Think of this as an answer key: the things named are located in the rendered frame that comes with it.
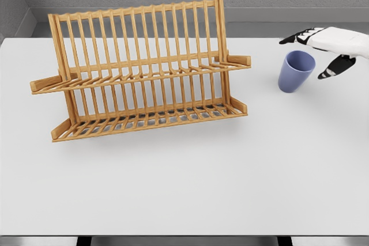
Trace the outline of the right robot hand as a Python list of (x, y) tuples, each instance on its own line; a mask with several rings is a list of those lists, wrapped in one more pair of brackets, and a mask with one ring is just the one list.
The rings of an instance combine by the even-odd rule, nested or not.
[(333, 77), (348, 70), (358, 56), (369, 60), (369, 35), (336, 27), (313, 27), (282, 39), (280, 44), (304, 44), (314, 49), (338, 54), (318, 79)]

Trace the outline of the blue cup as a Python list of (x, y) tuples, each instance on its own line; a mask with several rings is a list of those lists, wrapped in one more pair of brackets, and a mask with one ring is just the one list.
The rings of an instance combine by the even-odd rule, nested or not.
[(279, 88), (286, 93), (296, 91), (315, 68), (315, 59), (304, 51), (289, 52), (278, 79)]

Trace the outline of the wooden two-tier dish rack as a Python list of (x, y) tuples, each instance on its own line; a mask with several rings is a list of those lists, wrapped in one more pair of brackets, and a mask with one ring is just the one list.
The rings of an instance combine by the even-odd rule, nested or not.
[(30, 83), (62, 92), (69, 117), (54, 142), (247, 115), (231, 96), (223, 0), (203, 0), (48, 17), (58, 74)]

